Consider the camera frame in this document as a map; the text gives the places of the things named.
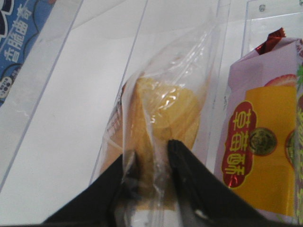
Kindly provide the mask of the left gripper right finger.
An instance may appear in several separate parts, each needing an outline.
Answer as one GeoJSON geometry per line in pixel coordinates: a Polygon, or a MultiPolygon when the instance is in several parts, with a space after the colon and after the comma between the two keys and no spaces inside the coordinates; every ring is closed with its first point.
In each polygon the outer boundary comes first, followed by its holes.
{"type": "Polygon", "coordinates": [[[273,224],[224,186],[179,140],[168,142],[169,164],[183,224],[273,224]]]}

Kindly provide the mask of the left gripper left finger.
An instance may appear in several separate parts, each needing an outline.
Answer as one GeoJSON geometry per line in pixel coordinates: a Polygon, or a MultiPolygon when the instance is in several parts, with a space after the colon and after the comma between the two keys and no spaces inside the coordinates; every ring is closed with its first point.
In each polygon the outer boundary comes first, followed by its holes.
{"type": "Polygon", "coordinates": [[[127,203],[140,198],[134,152],[123,169],[120,155],[86,190],[48,217],[44,224],[124,224],[127,203]]]}

